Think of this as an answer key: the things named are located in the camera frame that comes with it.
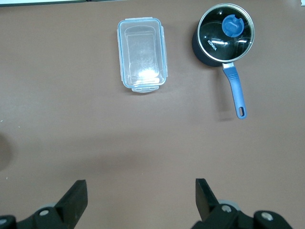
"brand logo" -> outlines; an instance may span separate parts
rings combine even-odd
[[[213,42],[211,42],[210,40],[208,40],[208,43],[210,44],[210,46],[216,51],[217,48],[215,47],[215,45],[213,44]]]

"white object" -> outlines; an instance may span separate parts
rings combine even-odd
[[[131,18],[118,25],[121,80],[134,92],[159,89],[167,77],[164,31],[156,18]]]

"container lid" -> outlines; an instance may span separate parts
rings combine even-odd
[[[210,8],[198,25],[198,41],[207,56],[218,62],[233,62],[245,55],[254,40],[249,14],[234,4]]]
[[[167,59],[164,32],[156,18],[126,19],[118,25],[122,82],[135,92],[150,92],[164,84]]]

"silver bolt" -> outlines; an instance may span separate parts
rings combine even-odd
[[[45,215],[48,215],[49,213],[49,210],[43,210],[39,213],[40,216],[45,216]]]
[[[231,209],[228,205],[223,205],[223,206],[221,207],[221,209],[222,209],[223,211],[225,211],[225,212],[231,212],[231,211],[232,211],[232,209]]]
[[[268,212],[263,212],[262,213],[262,217],[268,221],[272,221],[273,220],[273,217],[272,215],[270,215]]]
[[[7,219],[0,219],[0,225],[5,224],[7,221],[8,221]]]

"plastic food container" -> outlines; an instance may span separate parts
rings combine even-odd
[[[131,18],[118,25],[122,82],[134,92],[159,89],[167,77],[164,31],[156,18]]]

